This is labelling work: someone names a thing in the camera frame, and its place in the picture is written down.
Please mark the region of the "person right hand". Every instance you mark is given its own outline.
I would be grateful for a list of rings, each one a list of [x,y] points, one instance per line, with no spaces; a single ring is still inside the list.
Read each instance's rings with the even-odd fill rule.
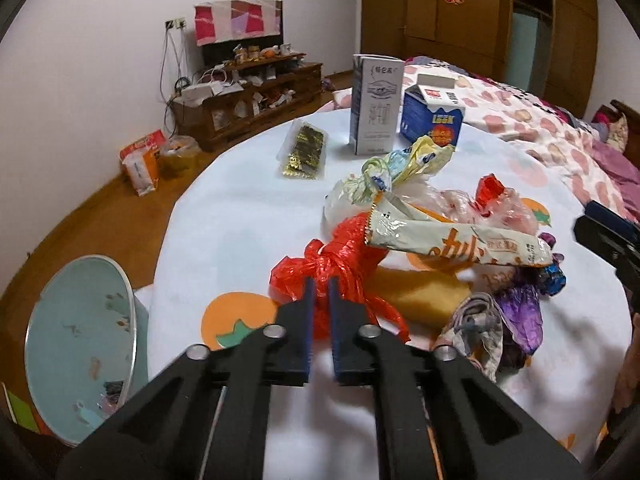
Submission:
[[[617,376],[616,385],[613,396],[613,408],[616,413],[620,413],[625,408],[629,408],[634,402],[636,390],[639,387],[640,375],[640,316],[634,314],[632,318],[632,334],[631,344],[625,354],[623,367]]]

